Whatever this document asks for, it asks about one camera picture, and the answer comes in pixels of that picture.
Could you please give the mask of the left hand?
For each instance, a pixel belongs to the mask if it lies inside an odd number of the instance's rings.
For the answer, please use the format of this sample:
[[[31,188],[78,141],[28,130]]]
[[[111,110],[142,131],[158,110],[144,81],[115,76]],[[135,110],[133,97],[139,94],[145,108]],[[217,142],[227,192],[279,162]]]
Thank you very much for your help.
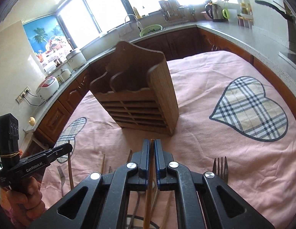
[[[27,228],[33,220],[46,212],[40,187],[41,184],[34,177],[30,177],[25,193],[7,191],[7,200],[11,206],[10,218],[15,228]]]

